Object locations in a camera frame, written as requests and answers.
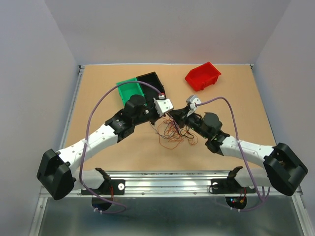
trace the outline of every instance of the table top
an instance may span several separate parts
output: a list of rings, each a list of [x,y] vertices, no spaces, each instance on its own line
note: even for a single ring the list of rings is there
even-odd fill
[[[85,66],[69,125],[66,147],[84,138],[92,109],[116,82],[153,71],[164,85],[165,93],[171,99],[174,109],[184,107],[186,99],[192,94],[198,95],[202,102],[224,96],[233,108],[240,139],[262,145],[274,145],[275,141],[250,66],[215,65],[222,73],[218,81],[203,91],[195,92],[184,78],[197,66],[196,64]],[[116,89],[99,105],[91,122],[90,133],[121,108],[123,103]],[[201,115],[204,112],[217,114],[223,123],[222,131],[235,136],[231,113],[224,101],[219,100],[198,107],[196,112]],[[174,146],[165,140],[162,142],[168,147]],[[236,166],[244,165],[240,159],[211,153],[204,145],[205,142],[204,138],[198,136],[196,145],[192,146],[184,140],[175,149],[166,149],[159,144],[158,135],[150,124],[144,123],[137,126],[131,136],[86,161],[84,169],[101,167],[106,171],[201,171],[232,170]]]

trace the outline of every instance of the gray wall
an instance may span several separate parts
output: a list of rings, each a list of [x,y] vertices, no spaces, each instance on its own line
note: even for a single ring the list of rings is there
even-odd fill
[[[262,50],[254,74],[277,142],[307,165],[304,200],[315,224],[315,1],[292,0]]]
[[[57,148],[77,64],[43,0],[1,1],[0,230],[28,235],[43,152]]]
[[[46,0],[79,64],[254,63],[290,0]]]

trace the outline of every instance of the red bin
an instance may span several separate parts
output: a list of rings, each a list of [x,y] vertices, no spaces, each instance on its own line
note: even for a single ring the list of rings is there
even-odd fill
[[[210,62],[207,62],[192,69],[185,77],[185,80],[193,90],[200,91],[209,85],[214,85],[219,75],[221,73]]]

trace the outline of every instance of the tan surface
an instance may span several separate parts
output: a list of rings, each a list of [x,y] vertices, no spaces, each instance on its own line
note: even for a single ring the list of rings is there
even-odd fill
[[[222,73],[217,83],[194,92],[184,80],[196,65],[89,65],[85,67],[78,97],[75,103],[66,146],[85,135],[91,110],[97,101],[116,82],[155,71],[164,85],[167,97],[174,108],[184,107],[185,100],[197,94],[201,101],[217,96],[226,97],[232,105],[240,138],[252,143],[273,145],[274,139],[249,65],[216,65]],[[113,91],[95,112],[90,133],[99,128],[123,107],[118,90]],[[198,113],[216,113],[223,123],[222,130],[235,136],[231,114],[224,101],[216,101],[199,107]],[[191,146],[187,141],[174,150],[163,148],[158,136],[148,123],[135,128],[135,132],[119,144],[101,151],[86,161],[85,170],[101,167],[104,170],[231,170],[244,165],[242,160],[211,153],[199,136],[199,142]]]

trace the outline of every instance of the gray floor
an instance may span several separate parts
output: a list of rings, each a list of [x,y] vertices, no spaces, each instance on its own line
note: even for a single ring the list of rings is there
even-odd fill
[[[291,197],[270,196],[264,206],[237,213],[215,198],[119,199],[129,210],[93,212],[90,198],[49,199],[41,236],[299,236],[303,235]],[[224,203],[224,198],[216,201]],[[248,197],[255,204],[257,197]]]

